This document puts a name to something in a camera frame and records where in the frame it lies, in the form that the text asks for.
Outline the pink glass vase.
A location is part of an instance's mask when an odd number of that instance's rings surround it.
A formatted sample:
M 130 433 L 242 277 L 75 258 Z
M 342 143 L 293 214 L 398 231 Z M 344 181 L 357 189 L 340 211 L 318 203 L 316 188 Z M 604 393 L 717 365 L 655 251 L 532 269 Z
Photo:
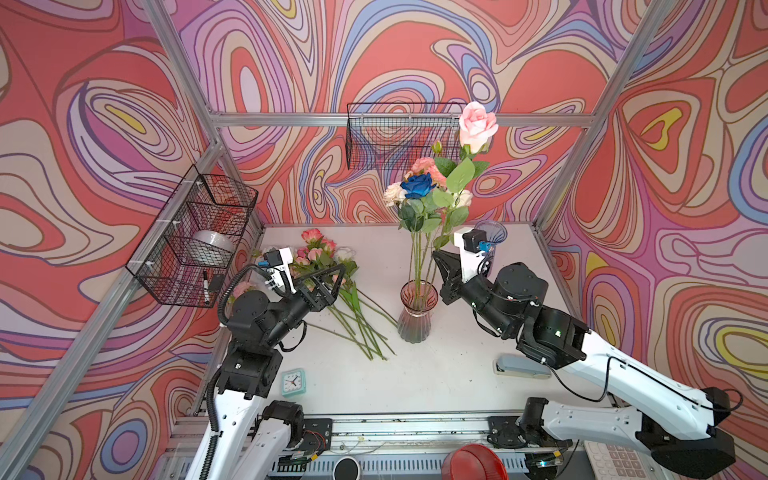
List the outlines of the pink glass vase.
M 427 339 L 431 332 L 432 311 L 439 297 L 434 285 L 424 280 L 410 280 L 400 291 L 403 309 L 397 320 L 401 339 L 417 344 Z

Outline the blue rose stem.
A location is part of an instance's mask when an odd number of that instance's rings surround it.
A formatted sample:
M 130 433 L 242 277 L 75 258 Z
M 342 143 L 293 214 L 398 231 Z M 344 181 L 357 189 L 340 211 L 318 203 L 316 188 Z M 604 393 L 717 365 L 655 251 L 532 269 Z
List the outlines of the blue rose stem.
M 414 295 L 421 295 L 426 256 L 432 233 L 439 223 L 430 197 L 435 183 L 430 173 L 423 173 L 410 176 L 399 187 L 404 191 L 404 199 L 397 207 L 400 226 L 409 232 L 411 238 L 409 281 Z

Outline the white rose stem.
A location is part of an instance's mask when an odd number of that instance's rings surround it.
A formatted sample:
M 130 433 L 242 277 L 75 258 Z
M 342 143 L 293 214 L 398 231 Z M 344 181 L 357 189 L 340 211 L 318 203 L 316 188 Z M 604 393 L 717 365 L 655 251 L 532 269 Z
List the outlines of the white rose stem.
M 473 200 L 473 194 L 467 190 L 463 189 L 460 193 L 457 193 L 454 195 L 454 208 L 463 208 L 463 207 L 469 207 Z

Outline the cream rose stem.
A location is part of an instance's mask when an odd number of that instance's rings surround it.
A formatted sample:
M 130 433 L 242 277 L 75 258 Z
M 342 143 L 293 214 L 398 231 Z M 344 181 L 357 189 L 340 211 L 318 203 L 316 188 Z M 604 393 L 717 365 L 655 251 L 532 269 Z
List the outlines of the cream rose stem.
M 407 199 L 408 192 L 401 182 L 392 183 L 383 193 L 384 205 L 393 208 L 401 205 Z

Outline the light pink rose stem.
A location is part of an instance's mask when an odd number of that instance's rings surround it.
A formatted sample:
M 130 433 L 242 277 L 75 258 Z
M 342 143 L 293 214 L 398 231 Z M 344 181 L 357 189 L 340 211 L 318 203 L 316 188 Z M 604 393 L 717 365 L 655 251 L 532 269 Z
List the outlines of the light pink rose stem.
M 494 113 L 472 101 L 467 104 L 458 117 L 459 162 L 444 157 L 435 157 L 440 171 L 446 176 L 446 187 L 435 184 L 432 199 L 437 206 L 442 225 L 433 240 L 433 251 L 440 250 L 452 242 L 452 234 L 469 216 L 469 207 L 454 208 L 454 195 L 463 189 L 470 191 L 471 183 L 477 180 L 490 163 L 478 157 L 488 152 L 491 140 L 497 133 Z

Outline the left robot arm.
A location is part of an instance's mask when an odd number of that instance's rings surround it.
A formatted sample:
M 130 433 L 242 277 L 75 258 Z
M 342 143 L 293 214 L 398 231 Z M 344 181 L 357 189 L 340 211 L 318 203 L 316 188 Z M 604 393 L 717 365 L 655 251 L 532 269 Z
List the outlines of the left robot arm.
M 240 295 L 217 315 L 231 334 L 227 353 L 205 390 L 208 427 L 189 479 L 264 479 L 284 450 L 304 435 L 303 409 L 267 397 L 278 376 L 284 338 L 305 329 L 308 314 L 333 305 L 346 274 L 339 264 L 299 277 L 272 301 L 261 290 Z

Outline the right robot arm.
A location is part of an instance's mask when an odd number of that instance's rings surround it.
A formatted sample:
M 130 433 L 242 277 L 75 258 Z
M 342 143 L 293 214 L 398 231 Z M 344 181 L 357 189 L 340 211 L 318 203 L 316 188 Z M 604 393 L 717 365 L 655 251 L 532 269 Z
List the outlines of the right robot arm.
M 463 300 L 478 326 L 512 340 L 527 359 L 557 380 L 570 374 L 601 389 L 583 407 L 530 397 L 504 448 L 586 440 L 635 450 L 665 469 L 709 479 L 736 460 L 735 441 L 720 429 L 734 410 L 727 390 L 677 382 L 613 347 L 575 317 L 548 307 L 548 284 L 524 263 L 490 281 L 479 272 L 482 251 L 432 255 L 450 305 Z

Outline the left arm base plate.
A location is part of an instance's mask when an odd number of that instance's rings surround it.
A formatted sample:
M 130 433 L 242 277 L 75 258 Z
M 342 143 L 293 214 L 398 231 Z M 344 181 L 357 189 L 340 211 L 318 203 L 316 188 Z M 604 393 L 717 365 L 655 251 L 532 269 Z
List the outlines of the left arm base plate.
M 284 456 L 298 452 L 300 457 L 323 453 L 331 446 L 330 419 L 293 419 L 259 417 L 250 435 L 246 453 Z

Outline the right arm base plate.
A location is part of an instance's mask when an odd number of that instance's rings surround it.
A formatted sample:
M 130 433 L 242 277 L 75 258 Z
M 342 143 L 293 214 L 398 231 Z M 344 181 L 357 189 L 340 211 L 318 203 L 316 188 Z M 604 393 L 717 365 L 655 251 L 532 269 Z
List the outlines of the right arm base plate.
M 495 448 L 521 449 L 552 447 L 566 450 L 572 440 L 559 440 L 547 433 L 541 425 L 523 422 L 519 416 L 490 416 L 487 441 Z

